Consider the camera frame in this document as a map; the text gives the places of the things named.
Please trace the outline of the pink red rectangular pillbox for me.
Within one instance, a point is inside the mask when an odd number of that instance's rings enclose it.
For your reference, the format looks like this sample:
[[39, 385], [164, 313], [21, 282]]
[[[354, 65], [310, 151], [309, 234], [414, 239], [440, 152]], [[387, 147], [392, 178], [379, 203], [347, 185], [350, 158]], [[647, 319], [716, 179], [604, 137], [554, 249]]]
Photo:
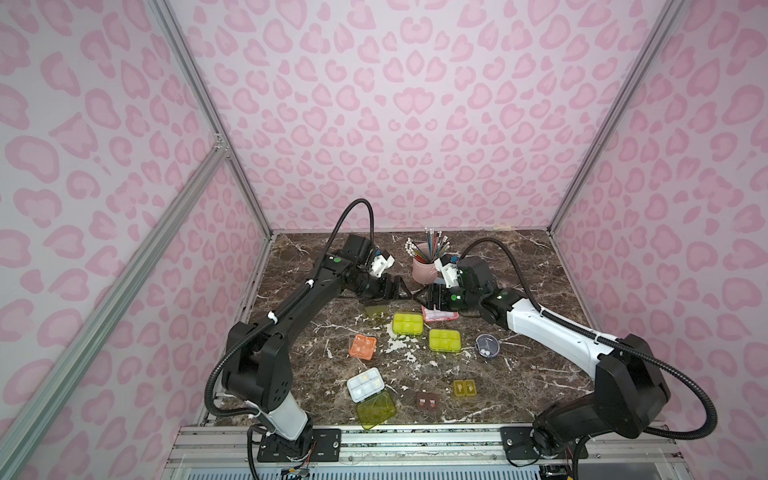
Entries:
[[422, 316], [425, 323], [450, 322], [460, 318], [457, 312], [448, 312], [437, 309], [422, 308]]

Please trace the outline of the small yellow pillbox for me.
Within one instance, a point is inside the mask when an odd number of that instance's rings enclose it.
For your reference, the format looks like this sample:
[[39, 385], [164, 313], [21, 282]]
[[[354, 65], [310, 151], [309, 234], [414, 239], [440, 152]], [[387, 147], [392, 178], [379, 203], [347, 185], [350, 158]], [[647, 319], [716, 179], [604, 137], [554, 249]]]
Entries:
[[456, 398], [472, 398], [477, 396], [477, 386], [473, 379], [454, 380], [452, 392]]

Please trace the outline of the small dark red pillbox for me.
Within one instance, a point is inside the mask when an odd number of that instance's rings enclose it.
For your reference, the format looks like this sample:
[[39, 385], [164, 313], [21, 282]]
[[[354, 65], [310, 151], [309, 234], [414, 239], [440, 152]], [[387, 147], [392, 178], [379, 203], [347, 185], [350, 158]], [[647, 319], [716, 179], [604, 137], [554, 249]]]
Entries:
[[436, 393], [419, 391], [415, 397], [416, 407], [424, 411], [439, 409], [439, 396]]

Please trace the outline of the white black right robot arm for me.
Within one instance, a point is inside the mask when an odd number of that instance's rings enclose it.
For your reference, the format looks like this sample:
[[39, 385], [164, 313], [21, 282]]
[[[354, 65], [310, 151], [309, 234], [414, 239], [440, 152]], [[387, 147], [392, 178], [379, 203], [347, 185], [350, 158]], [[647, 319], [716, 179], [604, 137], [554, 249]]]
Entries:
[[598, 332], [541, 306], [524, 291], [500, 287], [479, 257], [448, 263], [440, 275], [416, 293], [424, 307], [474, 311], [556, 352], [593, 380], [593, 392], [555, 403], [536, 416], [530, 445], [538, 455], [553, 458], [584, 437], [606, 433], [634, 439], [669, 401], [669, 387], [660, 368], [649, 362], [652, 351], [641, 338], [629, 335], [601, 344]]

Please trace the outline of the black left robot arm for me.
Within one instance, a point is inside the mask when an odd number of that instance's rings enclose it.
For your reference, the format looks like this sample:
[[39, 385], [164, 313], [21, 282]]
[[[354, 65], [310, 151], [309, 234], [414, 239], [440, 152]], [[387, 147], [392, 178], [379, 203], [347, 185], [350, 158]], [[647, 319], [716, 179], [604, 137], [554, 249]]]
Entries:
[[205, 406], [216, 417], [255, 415], [269, 432], [297, 441], [311, 430], [291, 388], [290, 350], [310, 321], [350, 292], [361, 300], [400, 300], [410, 292], [387, 272], [394, 257], [363, 236], [350, 235], [337, 251], [324, 251], [310, 275], [276, 309], [253, 324], [238, 323], [205, 386]]

